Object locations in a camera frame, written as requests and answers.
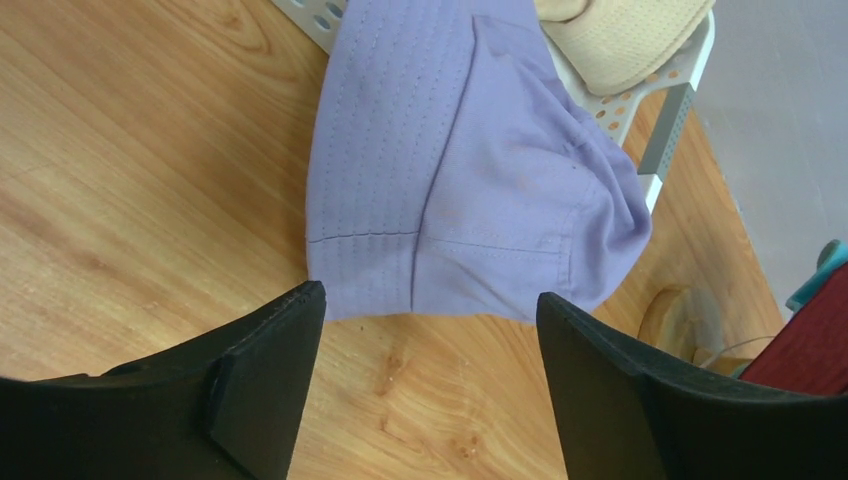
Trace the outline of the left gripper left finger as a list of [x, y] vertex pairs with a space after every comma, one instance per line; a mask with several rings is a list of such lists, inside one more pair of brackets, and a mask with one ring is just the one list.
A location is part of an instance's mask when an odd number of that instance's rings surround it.
[[305, 282], [99, 376], [1, 382], [5, 479], [284, 479], [326, 308]]

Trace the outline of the turquoise bucket hat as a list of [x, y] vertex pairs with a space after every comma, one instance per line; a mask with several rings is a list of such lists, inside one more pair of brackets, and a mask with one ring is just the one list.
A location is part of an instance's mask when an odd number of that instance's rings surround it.
[[838, 239], [829, 241], [817, 257], [815, 272], [787, 299], [786, 307], [793, 314], [799, 312], [846, 263], [847, 244]]

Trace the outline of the maroon bucket hat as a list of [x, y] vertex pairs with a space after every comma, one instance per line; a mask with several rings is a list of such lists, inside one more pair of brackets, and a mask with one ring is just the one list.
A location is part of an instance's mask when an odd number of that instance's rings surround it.
[[830, 275], [740, 379], [809, 395], [847, 393], [846, 266]]

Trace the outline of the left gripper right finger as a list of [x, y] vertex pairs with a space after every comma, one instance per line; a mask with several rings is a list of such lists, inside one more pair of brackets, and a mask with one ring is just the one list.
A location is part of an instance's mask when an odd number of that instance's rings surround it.
[[559, 295], [537, 335], [571, 479], [843, 479], [847, 399], [696, 367]]

